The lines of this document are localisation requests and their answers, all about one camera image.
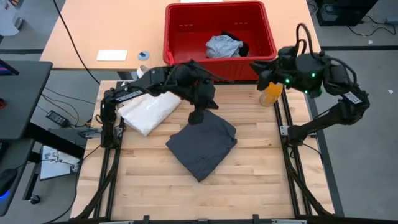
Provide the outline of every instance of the wooden work surface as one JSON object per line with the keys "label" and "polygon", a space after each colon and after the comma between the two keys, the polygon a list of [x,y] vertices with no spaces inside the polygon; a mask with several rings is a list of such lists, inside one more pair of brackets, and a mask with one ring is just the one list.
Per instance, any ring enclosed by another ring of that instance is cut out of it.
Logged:
{"label": "wooden work surface", "polygon": [[[276,49],[295,44],[298,23],[308,26],[314,51],[320,50],[306,0],[261,0],[266,8]],[[66,0],[62,15],[76,47],[91,70],[130,71],[140,65],[165,65],[163,43],[165,8],[179,0]],[[99,50],[127,50],[123,62],[97,61]],[[138,53],[150,57],[140,61]],[[53,63],[54,70],[82,70],[72,43],[60,19],[44,48],[41,61]]]}
{"label": "wooden work surface", "polygon": [[[101,82],[94,115],[99,113],[104,91],[115,85],[116,81]],[[142,220],[144,215],[152,220],[251,219],[253,214],[294,217],[274,107],[261,106],[260,94],[256,85],[216,86],[215,102],[220,108],[212,112],[236,128],[238,143],[200,183],[165,145],[171,134],[187,124],[193,110],[187,101],[147,137],[128,128],[123,136],[112,220]],[[309,121],[304,95],[287,90],[287,98],[294,123]],[[92,126],[100,124],[93,119]],[[314,139],[305,143],[317,148]],[[86,154],[99,144],[99,139],[89,140]],[[320,156],[307,147],[299,150],[308,188],[333,212]],[[103,154],[104,150],[98,149],[84,161],[72,217],[83,210],[98,188]],[[301,194],[298,196],[303,213]]]}

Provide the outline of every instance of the blue light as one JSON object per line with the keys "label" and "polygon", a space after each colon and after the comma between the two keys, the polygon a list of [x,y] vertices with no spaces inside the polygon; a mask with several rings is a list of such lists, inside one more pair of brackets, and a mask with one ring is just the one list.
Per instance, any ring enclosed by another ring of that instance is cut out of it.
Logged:
{"label": "blue light", "polygon": [[4,195],[0,196],[0,200],[6,199],[9,194],[10,194],[10,191],[8,190],[6,193],[4,193]]}

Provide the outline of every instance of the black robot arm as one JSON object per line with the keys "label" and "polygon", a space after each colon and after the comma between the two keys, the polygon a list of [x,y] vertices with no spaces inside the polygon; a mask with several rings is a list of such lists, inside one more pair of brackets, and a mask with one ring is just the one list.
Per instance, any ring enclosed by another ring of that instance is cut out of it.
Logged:
{"label": "black robot arm", "polygon": [[[305,40],[299,39],[300,27],[303,27],[307,33],[309,54],[303,54],[307,44]],[[324,52],[314,53],[311,36],[304,24],[297,26],[296,35],[296,45],[281,48],[277,59],[271,62],[256,61],[251,65],[259,75],[257,89],[264,90],[270,82],[282,83],[287,89],[294,88],[314,98],[321,95],[323,84],[327,93],[341,96],[341,99],[327,111],[326,115],[301,126],[290,126],[287,131],[283,131],[282,133],[288,136],[288,144],[291,146],[302,145],[309,134],[334,124],[354,124],[369,108],[368,94],[359,88],[355,71],[341,60]],[[298,55],[300,42],[304,43],[304,47],[302,54]],[[347,70],[351,72],[353,81],[349,78]]]}
{"label": "black robot arm", "polygon": [[103,125],[101,146],[115,148],[120,145],[115,128],[116,105],[146,93],[159,96],[170,91],[181,99],[189,101],[195,106],[195,110],[190,113],[188,122],[201,123],[203,110],[218,109],[218,105],[213,101],[215,88],[209,74],[211,73],[201,65],[191,61],[150,69],[137,81],[105,91],[99,116]]}
{"label": "black robot arm", "polygon": [[301,126],[292,125],[287,129],[288,143],[292,146],[300,146],[304,139],[311,133],[332,126],[334,124],[352,125],[359,121],[365,110],[369,108],[367,93],[353,87],[352,91],[341,95],[335,106],[328,109],[327,114],[316,117],[312,121]]}

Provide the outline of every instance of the dark gray shirt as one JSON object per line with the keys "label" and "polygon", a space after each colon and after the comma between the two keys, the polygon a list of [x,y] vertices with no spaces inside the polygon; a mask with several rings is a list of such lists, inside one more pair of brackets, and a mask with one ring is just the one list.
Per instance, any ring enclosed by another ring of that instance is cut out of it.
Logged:
{"label": "dark gray shirt", "polygon": [[203,122],[186,125],[166,143],[175,157],[201,182],[236,145],[236,128],[210,111]]}

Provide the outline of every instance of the gray floor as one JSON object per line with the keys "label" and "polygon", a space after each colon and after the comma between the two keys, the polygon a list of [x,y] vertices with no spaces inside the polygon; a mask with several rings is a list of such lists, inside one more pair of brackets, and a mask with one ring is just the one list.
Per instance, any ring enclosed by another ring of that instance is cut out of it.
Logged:
{"label": "gray floor", "polygon": [[[63,5],[64,0],[57,1]],[[396,15],[398,1],[380,0],[369,13],[375,20],[383,21],[386,16]],[[26,19],[21,33],[5,37],[0,49],[42,49],[52,31],[57,12],[51,1],[25,1],[20,15]],[[383,30],[372,37],[352,34],[347,27],[319,27],[313,15],[317,36],[322,46],[338,45],[398,45],[398,35]],[[365,23],[354,27],[357,32],[368,34],[375,25]],[[329,52],[350,64],[358,74],[361,88],[369,92],[371,107],[364,118],[354,126],[334,126],[326,129],[325,136],[332,159],[332,166],[347,217],[382,218],[398,220],[398,170],[395,166],[397,139],[394,116],[398,105],[398,84],[396,58],[398,51],[372,52]],[[40,55],[0,55],[3,60],[38,60]],[[99,80],[117,79],[116,72],[93,72]],[[47,88],[65,95],[95,101],[98,85],[86,72],[54,71]],[[71,103],[82,120],[91,118],[93,106],[79,101],[61,98],[48,91],[50,97]],[[336,98],[322,95],[316,99],[319,112],[336,103]],[[44,100],[39,105],[45,110],[55,110],[68,117],[63,111]],[[58,128],[44,118],[45,113],[36,109],[32,121],[44,128]],[[1,223],[42,223],[61,214],[70,204],[74,194],[74,176],[39,182],[35,194],[42,197],[38,205],[21,200],[25,183],[32,167],[28,165],[16,197]],[[61,220],[66,220],[67,213]]]}

